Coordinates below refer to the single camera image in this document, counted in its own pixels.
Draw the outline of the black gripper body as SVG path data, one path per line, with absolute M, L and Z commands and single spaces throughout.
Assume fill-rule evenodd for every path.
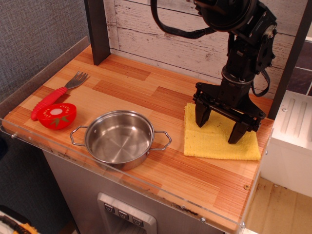
M 251 84 L 231 83 L 223 79 L 221 85 L 198 82 L 193 100 L 202 100 L 211 111 L 235 121 L 245 123 L 247 131 L 258 131 L 261 121 L 266 117 L 264 111 L 257 107 L 249 97 Z

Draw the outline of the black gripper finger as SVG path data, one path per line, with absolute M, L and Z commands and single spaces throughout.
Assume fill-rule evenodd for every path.
M 228 143 L 236 144 L 244 136 L 246 131 L 247 131 L 247 125 L 245 123 L 236 122 L 230 134 Z
M 195 121 L 198 127 L 202 127 L 209 119 L 211 109 L 209 105 L 205 104 L 202 100 L 197 99 L 195 102 Z

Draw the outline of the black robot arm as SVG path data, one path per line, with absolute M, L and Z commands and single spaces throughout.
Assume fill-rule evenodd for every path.
M 236 144 L 246 132 L 256 132 L 266 117 L 250 100 L 249 92 L 261 97 L 269 90 L 266 87 L 257 93 L 254 78 L 262 74 L 270 83 L 265 69 L 275 58 L 276 17 L 258 0 L 197 0 L 195 4 L 211 29 L 229 34 L 228 59 L 222 68 L 221 84 L 195 85 L 195 121 L 202 127 L 211 111 L 235 121 L 228 142 Z

